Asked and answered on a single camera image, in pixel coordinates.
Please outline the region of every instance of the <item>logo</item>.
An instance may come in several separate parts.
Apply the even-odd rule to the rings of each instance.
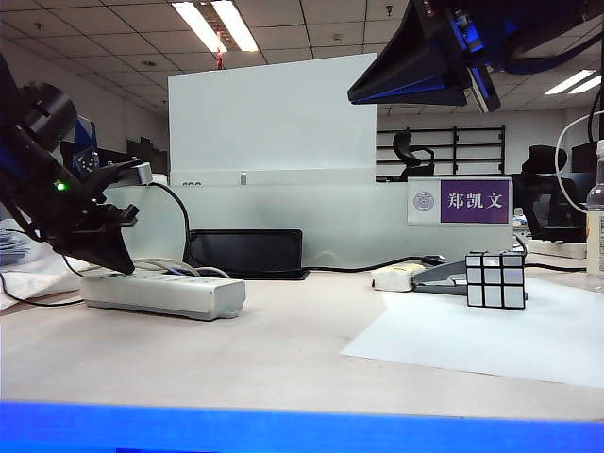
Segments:
[[[434,207],[434,197],[430,192],[420,192],[413,198],[413,205],[417,210],[426,212]]]

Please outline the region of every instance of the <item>ceiling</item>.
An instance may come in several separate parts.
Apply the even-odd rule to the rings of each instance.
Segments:
[[[215,69],[215,56],[170,3],[176,0],[0,0],[0,36],[165,114],[167,77]],[[400,24],[407,0],[236,0],[259,52],[227,52],[227,69],[379,52]],[[386,6],[392,5],[389,17]],[[532,50],[551,56],[601,29],[595,19]],[[494,74],[502,110],[571,109],[586,93],[544,93],[581,69],[599,69],[595,45],[562,67],[538,75]],[[478,111],[468,106],[378,106],[378,114]]]

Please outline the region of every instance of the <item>power strip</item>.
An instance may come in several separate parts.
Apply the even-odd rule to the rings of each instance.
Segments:
[[[245,283],[231,278],[164,274],[110,274],[81,279],[89,307],[173,314],[211,321],[234,318],[245,300]]]

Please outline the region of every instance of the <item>rubik's cube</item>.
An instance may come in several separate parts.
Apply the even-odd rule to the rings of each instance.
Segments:
[[[524,261],[519,252],[480,252],[465,257],[468,307],[523,310]]]

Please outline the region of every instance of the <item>purple label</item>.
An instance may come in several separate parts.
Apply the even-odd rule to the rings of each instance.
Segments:
[[[509,212],[510,181],[441,181],[441,222],[444,224],[507,224]]]

